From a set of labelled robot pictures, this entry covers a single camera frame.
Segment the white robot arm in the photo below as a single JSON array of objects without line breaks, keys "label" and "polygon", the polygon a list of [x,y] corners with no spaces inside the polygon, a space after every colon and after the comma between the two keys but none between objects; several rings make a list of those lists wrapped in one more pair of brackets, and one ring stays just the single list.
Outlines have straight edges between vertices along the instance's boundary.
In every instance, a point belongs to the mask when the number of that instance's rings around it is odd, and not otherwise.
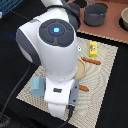
[{"label": "white robot arm", "polygon": [[63,117],[77,74],[79,17],[65,0],[41,0],[46,12],[20,26],[16,41],[25,58],[46,70],[44,100]]}]

